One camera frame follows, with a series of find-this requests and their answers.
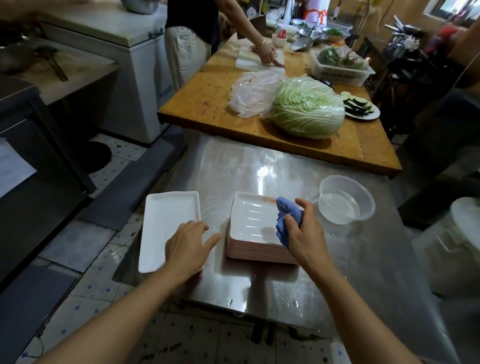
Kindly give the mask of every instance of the hand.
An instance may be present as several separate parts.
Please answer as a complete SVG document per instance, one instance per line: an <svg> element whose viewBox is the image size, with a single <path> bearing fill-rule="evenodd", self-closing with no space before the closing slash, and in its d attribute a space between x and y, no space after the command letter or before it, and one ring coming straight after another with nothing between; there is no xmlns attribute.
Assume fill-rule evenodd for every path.
<svg viewBox="0 0 480 364"><path fill-rule="evenodd" d="M293 257L309 276L335 268L327 249L324 230L315 214L315 206L301 198L296 198L295 202L304 209L300 228L291 215L285 215Z"/></svg>
<svg viewBox="0 0 480 364"><path fill-rule="evenodd" d="M176 271L182 283L203 267L210 251L222 236L217 232L202 244L202 234L207 230L205 222L189 221L181 224L165 244L165 266Z"/></svg>
<svg viewBox="0 0 480 364"><path fill-rule="evenodd" d="M255 53L258 54L263 64L273 63L277 67L285 68L284 64L281 64L275 59L276 48L271 46L267 42L263 42L259 47L256 47Z"/></svg>

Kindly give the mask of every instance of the blue rag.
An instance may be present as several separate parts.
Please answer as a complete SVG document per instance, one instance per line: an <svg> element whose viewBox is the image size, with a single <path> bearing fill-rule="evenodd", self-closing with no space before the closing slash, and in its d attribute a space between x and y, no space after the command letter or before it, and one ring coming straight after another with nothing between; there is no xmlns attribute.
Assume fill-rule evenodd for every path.
<svg viewBox="0 0 480 364"><path fill-rule="evenodd" d="M284 197L279 197L276 199L276 206L278 207L278 217L276 219L276 235L282 245L290 251L288 245L288 230L287 225L285 224L285 215L290 214L297 224L301 225L301 210L297 207L295 202L287 200Z"/></svg>

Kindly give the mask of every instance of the water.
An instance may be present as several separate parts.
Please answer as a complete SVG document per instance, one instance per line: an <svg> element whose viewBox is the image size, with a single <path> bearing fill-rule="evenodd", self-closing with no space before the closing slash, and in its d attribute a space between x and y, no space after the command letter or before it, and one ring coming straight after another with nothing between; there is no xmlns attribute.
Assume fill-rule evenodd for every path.
<svg viewBox="0 0 480 364"><path fill-rule="evenodd" d="M318 207L326 219L339 225L347 224L360 215L357 201L342 190L338 193L322 195Z"/></svg>

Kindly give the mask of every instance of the tomato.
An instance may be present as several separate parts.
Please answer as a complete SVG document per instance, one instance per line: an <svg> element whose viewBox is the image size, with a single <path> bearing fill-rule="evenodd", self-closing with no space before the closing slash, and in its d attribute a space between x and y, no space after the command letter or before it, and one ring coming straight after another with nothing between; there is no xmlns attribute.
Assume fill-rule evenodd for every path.
<svg viewBox="0 0 480 364"><path fill-rule="evenodd" d="M285 29L281 30L280 33L276 35L277 38L285 39L287 37L287 31Z"/></svg>

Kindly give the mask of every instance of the steel countertop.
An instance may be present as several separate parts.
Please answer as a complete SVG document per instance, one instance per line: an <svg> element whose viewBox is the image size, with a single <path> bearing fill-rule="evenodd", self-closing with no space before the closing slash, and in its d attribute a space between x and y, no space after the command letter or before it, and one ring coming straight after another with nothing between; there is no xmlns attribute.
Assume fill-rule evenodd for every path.
<svg viewBox="0 0 480 364"><path fill-rule="evenodd" d="M176 294L339 339L322 295L302 268L226 257L225 235L236 191L314 202L321 180L351 177L373 195L368 221L334 225L317 211L336 266L380 319L415 354L458 363L437 304L418 268L386 177L203 134L167 191L198 191L202 220L223 233L204 270Z"/></svg>

